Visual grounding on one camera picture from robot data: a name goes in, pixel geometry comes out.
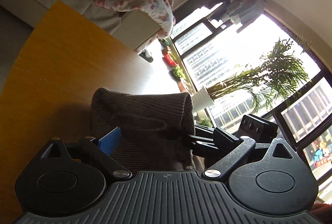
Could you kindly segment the striped grey knit garment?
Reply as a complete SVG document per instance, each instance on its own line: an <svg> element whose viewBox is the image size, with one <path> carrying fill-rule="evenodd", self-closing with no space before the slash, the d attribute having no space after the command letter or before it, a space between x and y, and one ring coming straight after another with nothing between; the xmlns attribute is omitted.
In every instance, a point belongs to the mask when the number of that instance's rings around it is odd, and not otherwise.
<svg viewBox="0 0 332 224"><path fill-rule="evenodd" d="M192 99L186 92L130 95L99 88L91 103L92 134L119 127L111 157L133 174L139 171L203 171L184 139L195 134Z"/></svg>

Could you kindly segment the white ribbed plant pot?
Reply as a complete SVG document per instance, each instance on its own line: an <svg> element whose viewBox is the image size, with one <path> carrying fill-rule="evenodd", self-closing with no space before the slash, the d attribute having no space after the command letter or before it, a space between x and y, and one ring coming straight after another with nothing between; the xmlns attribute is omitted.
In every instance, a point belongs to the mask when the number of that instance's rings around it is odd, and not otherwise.
<svg viewBox="0 0 332 224"><path fill-rule="evenodd" d="M214 105L214 102L205 87L202 87L199 91L194 93L191 99L193 105L192 111L194 113Z"/></svg>

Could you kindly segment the green palm plant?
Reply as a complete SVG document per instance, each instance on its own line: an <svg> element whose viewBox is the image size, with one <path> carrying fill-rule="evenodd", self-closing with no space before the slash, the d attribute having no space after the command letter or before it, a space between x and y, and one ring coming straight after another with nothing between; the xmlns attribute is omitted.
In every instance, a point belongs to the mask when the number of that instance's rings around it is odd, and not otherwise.
<svg viewBox="0 0 332 224"><path fill-rule="evenodd" d="M279 39L268 53L259 58L260 64L252 67L247 64L242 72L215 83L206 89L214 101L237 91L245 91L251 96L251 109L271 108L277 99L286 100L298 93L301 84L309 81L303 61L294 54L293 46L298 45L305 53L310 45L305 38L295 40Z"/></svg>

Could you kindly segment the red bowl on sill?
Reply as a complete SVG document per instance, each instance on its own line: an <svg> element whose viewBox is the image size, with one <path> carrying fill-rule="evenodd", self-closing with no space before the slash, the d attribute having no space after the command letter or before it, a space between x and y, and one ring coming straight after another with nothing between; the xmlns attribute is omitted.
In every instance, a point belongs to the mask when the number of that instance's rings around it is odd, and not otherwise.
<svg viewBox="0 0 332 224"><path fill-rule="evenodd" d="M169 66L169 67L175 67L177 66L177 62L175 59L172 57L172 53L169 47L166 47L162 50L163 54L163 61Z"/></svg>

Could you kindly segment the floral pink white blanket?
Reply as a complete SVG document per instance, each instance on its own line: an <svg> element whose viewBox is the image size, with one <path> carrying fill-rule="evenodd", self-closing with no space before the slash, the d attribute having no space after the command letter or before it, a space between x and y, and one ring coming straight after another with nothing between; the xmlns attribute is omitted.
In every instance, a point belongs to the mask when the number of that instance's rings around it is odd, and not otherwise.
<svg viewBox="0 0 332 224"><path fill-rule="evenodd" d="M134 50L136 54L141 54L156 39L169 38L176 23L172 12L174 0L94 0L94 2L99 7L120 13L139 10L160 26L157 32Z"/></svg>

